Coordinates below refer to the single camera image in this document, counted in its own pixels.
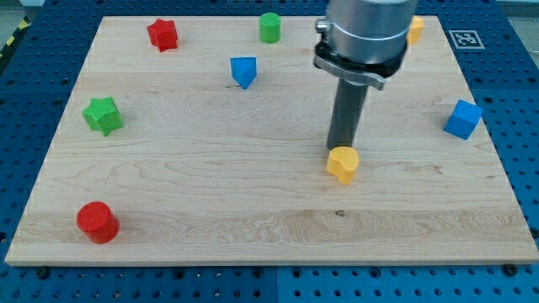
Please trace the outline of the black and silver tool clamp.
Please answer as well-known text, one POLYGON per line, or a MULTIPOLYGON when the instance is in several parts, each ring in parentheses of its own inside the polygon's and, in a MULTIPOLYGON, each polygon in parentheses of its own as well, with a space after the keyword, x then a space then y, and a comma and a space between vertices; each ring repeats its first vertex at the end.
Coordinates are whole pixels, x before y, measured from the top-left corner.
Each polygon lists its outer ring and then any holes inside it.
POLYGON ((315 46, 313 65, 345 81, 372 86, 377 90, 382 90, 386 78, 398 71, 408 49, 408 42, 405 41, 404 46, 392 59, 376 64, 366 64, 338 56, 330 48, 328 38, 329 34, 321 34, 321 39, 315 46))

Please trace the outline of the yellow block behind arm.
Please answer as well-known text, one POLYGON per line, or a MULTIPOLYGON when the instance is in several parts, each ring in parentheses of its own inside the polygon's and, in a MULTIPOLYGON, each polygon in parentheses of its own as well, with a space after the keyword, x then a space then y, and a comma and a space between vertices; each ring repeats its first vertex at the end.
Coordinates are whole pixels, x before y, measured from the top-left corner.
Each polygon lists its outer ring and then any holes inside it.
POLYGON ((409 45, 414 45, 419 42, 419 39, 423 33, 424 20, 417 15, 414 15, 411 19, 411 23, 408 30, 407 41, 409 45))

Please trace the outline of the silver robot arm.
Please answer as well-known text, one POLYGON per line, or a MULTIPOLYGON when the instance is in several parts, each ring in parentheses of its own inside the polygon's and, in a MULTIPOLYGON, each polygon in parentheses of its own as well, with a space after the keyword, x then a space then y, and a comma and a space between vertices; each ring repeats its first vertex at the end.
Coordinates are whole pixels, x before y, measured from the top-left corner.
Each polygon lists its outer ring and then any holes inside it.
POLYGON ((338 78, 327 148, 351 147, 369 87, 400 68, 417 0, 331 0, 316 21, 313 65, 338 78))

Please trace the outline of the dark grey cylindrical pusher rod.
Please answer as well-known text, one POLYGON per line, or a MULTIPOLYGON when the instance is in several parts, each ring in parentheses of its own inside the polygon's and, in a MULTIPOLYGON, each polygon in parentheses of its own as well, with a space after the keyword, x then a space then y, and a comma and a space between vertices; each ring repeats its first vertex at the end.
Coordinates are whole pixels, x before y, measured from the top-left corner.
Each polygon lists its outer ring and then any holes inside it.
POLYGON ((368 87, 354 85, 339 79, 332 119, 329 126, 327 148, 352 147, 368 87))

